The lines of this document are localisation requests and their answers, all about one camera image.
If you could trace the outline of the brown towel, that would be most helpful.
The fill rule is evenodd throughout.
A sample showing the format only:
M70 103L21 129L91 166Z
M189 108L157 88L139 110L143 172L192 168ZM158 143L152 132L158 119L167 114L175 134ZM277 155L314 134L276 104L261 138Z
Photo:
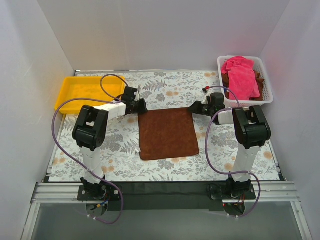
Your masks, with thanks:
M259 97L251 97L249 100L250 101L262 101L263 100L263 89L264 89L264 81L265 79L264 78L261 78L261 74L254 70L254 74L255 74L255 80L256 80L256 83L258 85L258 90L259 90L259 94L260 96ZM221 74L222 75L222 83L223 83L223 86L224 87L229 87L229 76L228 74Z
M183 158L200 153L192 113L187 108L150 110L138 115L143 161Z

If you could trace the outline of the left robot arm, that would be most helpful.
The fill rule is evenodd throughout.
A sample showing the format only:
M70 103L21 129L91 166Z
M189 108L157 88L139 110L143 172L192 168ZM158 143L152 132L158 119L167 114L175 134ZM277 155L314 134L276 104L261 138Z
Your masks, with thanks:
M102 170L101 146L103 145L108 121L129 114L147 113L147 105L139 90L125 87L120 102L100 106L84 105L78 115L72 137L82 154L87 173L80 180L86 193L96 200L106 195L103 189L105 174Z

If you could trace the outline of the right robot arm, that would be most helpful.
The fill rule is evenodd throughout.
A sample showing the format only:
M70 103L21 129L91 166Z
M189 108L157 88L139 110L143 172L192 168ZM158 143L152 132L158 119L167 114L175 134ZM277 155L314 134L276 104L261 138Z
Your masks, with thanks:
M256 156L266 141L271 138L271 129L259 105L250 107L227 108L222 93L214 92L206 97L205 103L195 101L188 111L210 117L205 135L205 156L208 165L213 171L227 176L221 183L212 183L207 187L212 200L241 199L248 194L256 199L251 177L256 178L252 168ZM233 170L222 172L214 168L209 158L208 140L212 124L233 125L238 150Z

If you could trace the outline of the brown towel in basket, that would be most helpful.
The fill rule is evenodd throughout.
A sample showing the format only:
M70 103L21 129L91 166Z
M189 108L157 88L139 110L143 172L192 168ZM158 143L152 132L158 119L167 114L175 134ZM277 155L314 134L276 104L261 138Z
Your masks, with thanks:
M258 85L258 90L259 90L259 94L260 96L259 97L251 97L249 100L250 101L262 101L263 100L263 89L264 89L264 81L265 79L264 78L261 78L261 74L254 70L254 74L255 74L255 80L256 80L256 83ZM229 87L229 76L228 74L221 74L222 75L222 83L223 83L223 86L224 87Z

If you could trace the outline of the pink towel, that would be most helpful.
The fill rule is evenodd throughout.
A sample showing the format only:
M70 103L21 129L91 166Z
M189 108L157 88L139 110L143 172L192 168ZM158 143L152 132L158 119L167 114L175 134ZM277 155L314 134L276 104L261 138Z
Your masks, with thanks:
M239 101L249 101L261 96L254 72L255 62L243 56L235 56L224 62L221 74L228 77L228 88Z

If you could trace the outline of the yellow plastic tray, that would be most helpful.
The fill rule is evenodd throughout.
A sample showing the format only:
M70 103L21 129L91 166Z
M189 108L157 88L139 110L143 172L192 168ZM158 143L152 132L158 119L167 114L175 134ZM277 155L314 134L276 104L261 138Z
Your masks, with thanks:
M78 98L79 100L69 102L59 110L61 114L78 114L84 105L94 107L103 104L102 102L83 100L83 98L112 101L113 98L108 96L104 90L114 97L123 94L125 89L124 79L124 76L121 79L115 76L107 76L100 85L100 76L67 77L63 81L54 109L56 110L62 103L70 99Z

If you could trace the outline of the white plastic basket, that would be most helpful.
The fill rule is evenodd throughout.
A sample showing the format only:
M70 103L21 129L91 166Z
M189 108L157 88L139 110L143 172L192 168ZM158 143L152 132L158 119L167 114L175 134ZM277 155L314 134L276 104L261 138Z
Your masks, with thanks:
M228 59L233 58L233 57L234 57L233 55L226 55L226 56L219 56L217 58L218 76L219 76L219 83L221 86L223 86L223 77L222 77L221 67ZM255 57L255 56L246 56L245 55L244 58L254 61L253 70L260 73L260 77L262 79L264 79L263 89L262 89L263 100L262 101L240 100L239 101L240 107L245 108L245 107L250 107L250 106L254 106L254 105L262 106L264 104L272 103L274 100L274 97L273 97L273 93L272 93L270 79L269 79L269 76L268 76L268 73L267 73L267 70L264 66L263 61L259 57Z

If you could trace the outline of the floral table mat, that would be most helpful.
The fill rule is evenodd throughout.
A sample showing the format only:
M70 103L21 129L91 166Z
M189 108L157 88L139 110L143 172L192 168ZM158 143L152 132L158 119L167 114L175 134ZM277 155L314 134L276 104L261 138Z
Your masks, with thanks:
M219 75L215 71L155 71L125 72L129 86L137 88L148 110L189 107L204 98L202 89L210 86L217 92ZM55 153L48 170L51 183L79 182L85 174L80 166L82 155L72 138L77 116L68 114L60 132L61 148ZM199 154L188 157L144 161L139 149L138 117L130 114L110 121L106 139L101 146L102 170L108 181L223 181L226 175L216 173L208 164L205 138L210 119L194 115L193 123ZM208 155L213 167L223 173L232 171L238 142L232 125L211 125L208 135Z

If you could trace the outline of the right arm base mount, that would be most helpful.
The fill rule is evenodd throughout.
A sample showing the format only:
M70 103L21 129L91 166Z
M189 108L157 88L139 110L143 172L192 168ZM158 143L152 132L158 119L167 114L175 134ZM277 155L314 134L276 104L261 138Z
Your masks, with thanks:
M255 200L256 192L254 190L253 185L251 184L248 191L244 193L227 193L226 185L224 182L211 183L206 186L206 191L211 200Z

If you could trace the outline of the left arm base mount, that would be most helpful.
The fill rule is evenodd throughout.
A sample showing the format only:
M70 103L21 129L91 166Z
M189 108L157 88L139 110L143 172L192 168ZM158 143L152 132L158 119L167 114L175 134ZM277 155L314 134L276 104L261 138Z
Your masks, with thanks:
M84 186L81 185L78 189L78 201L120 201L120 190L114 186L97 185L97 186Z

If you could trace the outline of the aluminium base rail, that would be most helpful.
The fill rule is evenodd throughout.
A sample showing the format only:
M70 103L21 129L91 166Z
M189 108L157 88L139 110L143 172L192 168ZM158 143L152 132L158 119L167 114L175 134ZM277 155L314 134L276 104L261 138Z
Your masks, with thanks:
M119 182L106 207L81 183L36 185L24 240L310 240L295 185L253 183L239 206L217 182Z

